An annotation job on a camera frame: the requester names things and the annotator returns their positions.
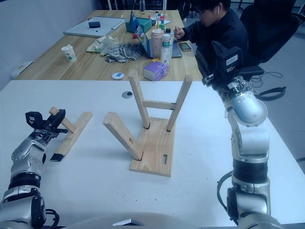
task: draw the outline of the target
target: striped cloth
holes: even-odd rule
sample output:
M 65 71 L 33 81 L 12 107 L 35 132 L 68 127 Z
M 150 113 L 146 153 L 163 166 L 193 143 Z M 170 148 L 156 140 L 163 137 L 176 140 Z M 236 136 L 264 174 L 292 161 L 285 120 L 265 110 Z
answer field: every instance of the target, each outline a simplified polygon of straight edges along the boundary
M 129 60 L 136 61 L 143 53 L 142 46 L 140 44 L 118 44 L 110 49 L 106 55 L 106 61 L 124 63 Z

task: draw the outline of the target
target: black eraser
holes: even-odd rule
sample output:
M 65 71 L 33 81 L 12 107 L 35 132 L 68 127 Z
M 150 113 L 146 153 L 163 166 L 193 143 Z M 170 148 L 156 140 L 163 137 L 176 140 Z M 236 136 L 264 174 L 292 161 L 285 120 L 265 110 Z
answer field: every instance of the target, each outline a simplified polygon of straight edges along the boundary
M 89 22 L 89 27 L 90 28 L 99 28 L 101 26 L 100 22 L 99 21 L 92 21 L 92 22 Z

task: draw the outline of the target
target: person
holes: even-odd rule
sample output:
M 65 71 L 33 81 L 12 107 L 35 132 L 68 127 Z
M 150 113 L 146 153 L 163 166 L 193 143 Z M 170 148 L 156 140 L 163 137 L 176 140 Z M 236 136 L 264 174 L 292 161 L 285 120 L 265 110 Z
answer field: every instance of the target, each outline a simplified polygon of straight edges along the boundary
M 191 8 L 191 0 L 178 0 L 178 11 L 183 22 L 186 22 L 186 18 L 189 15 Z
M 198 0 L 196 5 L 200 21 L 185 28 L 176 26 L 174 37 L 196 43 L 196 53 L 204 57 L 208 74 L 213 73 L 216 60 L 212 41 L 219 42 L 227 49 L 237 46 L 243 56 L 248 54 L 247 30 L 230 8 L 231 0 Z

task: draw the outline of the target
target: paper cup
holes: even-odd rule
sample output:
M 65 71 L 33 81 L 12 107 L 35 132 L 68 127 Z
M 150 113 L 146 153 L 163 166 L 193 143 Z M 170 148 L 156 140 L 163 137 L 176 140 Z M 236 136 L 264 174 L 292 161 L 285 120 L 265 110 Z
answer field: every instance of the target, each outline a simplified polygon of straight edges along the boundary
M 71 62 L 76 61 L 76 56 L 75 56 L 72 45 L 68 44 L 67 46 L 62 47 L 61 50 L 67 57 L 68 61 L 71 61 Z

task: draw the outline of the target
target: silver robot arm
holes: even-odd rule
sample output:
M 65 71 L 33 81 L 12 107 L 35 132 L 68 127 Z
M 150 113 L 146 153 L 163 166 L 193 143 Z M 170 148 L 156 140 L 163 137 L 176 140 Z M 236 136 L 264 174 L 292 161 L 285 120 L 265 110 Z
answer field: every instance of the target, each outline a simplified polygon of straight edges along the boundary
M 10 185 L 0 203 L 0 229 L 35 229 L 45 223 L 45 205 L 39 192 L 45 150 L 52 138 L 67 132 L 57 129 L 64 117 L 65 110 L 48 120 L 38 112 L 26 113 L 27 123 L 34 131 L 12 153 Z
M 239 229 L 283 229 L 271 217 L 267 108 L 255 97 L 252 86 L 239 76 L 243 65 L 241 50 L 237 47 L 228 50 L 218 42 L 213 42 L 213 46 L 216 67 L 212 75 L 203 78 L 203 84 L 218 92 L 232 128 L 234 169 L 228 177 L 232 176 L 233 187 L 227 192 L 227 207 L 222 200 L 221 204 Z M 200 71 L 201 58 L 197 53 Z

